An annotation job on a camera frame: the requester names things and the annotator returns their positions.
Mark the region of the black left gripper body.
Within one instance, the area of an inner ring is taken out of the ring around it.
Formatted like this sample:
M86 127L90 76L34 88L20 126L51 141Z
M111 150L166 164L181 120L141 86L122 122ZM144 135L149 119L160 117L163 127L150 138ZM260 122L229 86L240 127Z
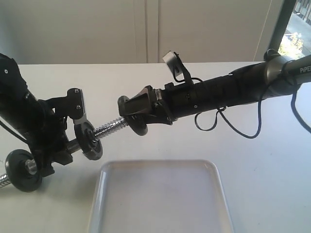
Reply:
M66 151L68 137L64 117L57 117L45 100L27 98L26 139L33 155L50 155Z

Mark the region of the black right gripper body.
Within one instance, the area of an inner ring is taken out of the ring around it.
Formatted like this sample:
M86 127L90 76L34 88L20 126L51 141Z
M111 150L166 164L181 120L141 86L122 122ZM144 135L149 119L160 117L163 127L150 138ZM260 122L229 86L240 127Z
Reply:
M164 113L170 125L178 118L197 113L195 85L169 83L165 89L154 89L150 95L151 113Z

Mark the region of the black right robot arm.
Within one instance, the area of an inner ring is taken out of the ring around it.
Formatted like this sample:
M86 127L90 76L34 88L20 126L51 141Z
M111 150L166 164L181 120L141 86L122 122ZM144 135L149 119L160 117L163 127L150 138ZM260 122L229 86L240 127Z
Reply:
M203 82L168 83L164 89L146 86L131 99L119 98L119 114L125 119L134 116L145 124L172 124L178 118L220 107L287 96L294 92L294 83L301 85L310 80L310 56L297 60L275 56Z

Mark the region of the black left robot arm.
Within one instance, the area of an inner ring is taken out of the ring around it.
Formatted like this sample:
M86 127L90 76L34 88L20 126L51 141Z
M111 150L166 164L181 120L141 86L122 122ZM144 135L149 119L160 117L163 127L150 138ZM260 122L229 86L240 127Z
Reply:
M54 173L52 163L72 163L67 151L67 119L57 117L47 101L36 99L16 61L4 54L0 56L0 116L29 146L42 176Z

